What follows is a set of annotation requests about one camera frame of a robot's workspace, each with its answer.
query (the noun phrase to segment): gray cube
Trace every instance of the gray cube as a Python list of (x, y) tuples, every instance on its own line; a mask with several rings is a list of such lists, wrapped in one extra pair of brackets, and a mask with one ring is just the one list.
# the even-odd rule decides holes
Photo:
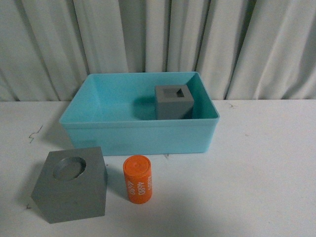
[(187, 85), (157, 85), (156, 119), (191, 119), (194, 99)]
[(50, 152), (31, 197), (49, 223), (104, 216), (107, 178), (100, 147)]

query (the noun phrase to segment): orange container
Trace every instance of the orange container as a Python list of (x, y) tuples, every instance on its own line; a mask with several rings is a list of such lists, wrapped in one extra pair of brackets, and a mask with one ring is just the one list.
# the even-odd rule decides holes
[(123, 164), (128, 198), (132, 203), (143, 204), (152, 197), (152, 167), (145, 156), (129, 157)]

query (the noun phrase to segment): white backdrop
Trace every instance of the white backdrop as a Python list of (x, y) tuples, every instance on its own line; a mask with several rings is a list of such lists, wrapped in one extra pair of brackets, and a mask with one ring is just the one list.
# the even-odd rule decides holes
[(198, 71), (213, 99), (316, 99), (316, 0), (0, 0), (0, 100)]

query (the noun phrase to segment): white tabletop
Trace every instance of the white tabletop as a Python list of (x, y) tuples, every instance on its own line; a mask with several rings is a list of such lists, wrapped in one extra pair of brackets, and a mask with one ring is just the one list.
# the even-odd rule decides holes
[(73, 148), (68, 103), (0, 103), (0, 236), (316, 236), (316, 100), (214, 104), (207, 153), (147, 156), (149, 202), (127, 200), (128, 156), (104, 157), (105, 216), (49, 224), (30, 195), (48, 152)]

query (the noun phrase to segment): gray cube with square hole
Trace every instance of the gray cube with square hole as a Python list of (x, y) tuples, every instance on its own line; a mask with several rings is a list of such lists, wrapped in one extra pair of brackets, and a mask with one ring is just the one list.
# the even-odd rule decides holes
[(31, 197), (49, 223), (104, 216), (107, 178), (100, 147), (50, 152)]
[(157, 85), (156, 119), (191, 119), (194, 99), (187, 85)]

